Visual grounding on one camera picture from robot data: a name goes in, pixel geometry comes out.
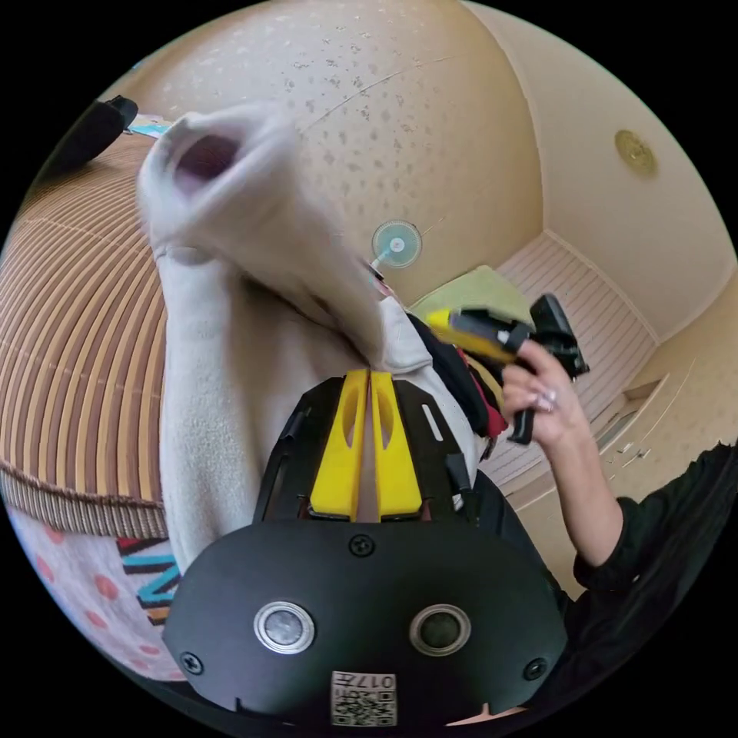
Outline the person's right hand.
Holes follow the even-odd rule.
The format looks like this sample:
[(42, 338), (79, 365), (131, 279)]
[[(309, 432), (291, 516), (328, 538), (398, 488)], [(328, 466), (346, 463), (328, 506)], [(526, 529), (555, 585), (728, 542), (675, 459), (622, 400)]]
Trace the person's right hand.
[(518, 364), (503, 370), (506, 417), (532, 410), (532, 440), (548, 457), (591, 441), (590, 424), (561, 363), (532, 340), (523, 342), (517, 358)]

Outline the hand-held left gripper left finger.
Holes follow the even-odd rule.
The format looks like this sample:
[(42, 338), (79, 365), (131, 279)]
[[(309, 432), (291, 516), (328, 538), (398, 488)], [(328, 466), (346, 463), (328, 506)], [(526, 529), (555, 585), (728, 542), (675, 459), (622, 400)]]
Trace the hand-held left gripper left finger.
[(356, 520), (368, 385), (367, 370), (343, 378), (310, 495), (312, 517)]

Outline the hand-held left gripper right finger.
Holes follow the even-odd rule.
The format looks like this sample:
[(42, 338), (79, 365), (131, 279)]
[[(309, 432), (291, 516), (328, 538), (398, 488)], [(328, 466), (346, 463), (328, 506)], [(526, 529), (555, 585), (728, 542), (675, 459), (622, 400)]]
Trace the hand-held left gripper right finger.
[(377, 514), (417, 518), (422, 498), (392, 376), (370, 372)]

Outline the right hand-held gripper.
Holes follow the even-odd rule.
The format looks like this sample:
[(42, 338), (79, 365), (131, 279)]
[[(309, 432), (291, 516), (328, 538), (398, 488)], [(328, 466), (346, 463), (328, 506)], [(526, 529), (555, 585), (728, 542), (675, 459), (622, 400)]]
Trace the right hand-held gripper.
[(588, 368), (573, 330), (559, 301), (552, 295), (539, 298), (531, 308), (533, 322), (511, 321), (486, 309), (445, 308), (425, 316), (425, 324), (441, 341), (460, 349), (468, 358), (490, 370), (500, 370), (501, 410), (513, 430), (509, 440), (528, 445), (532, 440), (534, 412), (525, 410), (508, 419), (504, 413), (503, 370), (518, 364), (523, 342), (532, 340), (545, 348), (563, 366), (576, 392), (576, 380)]

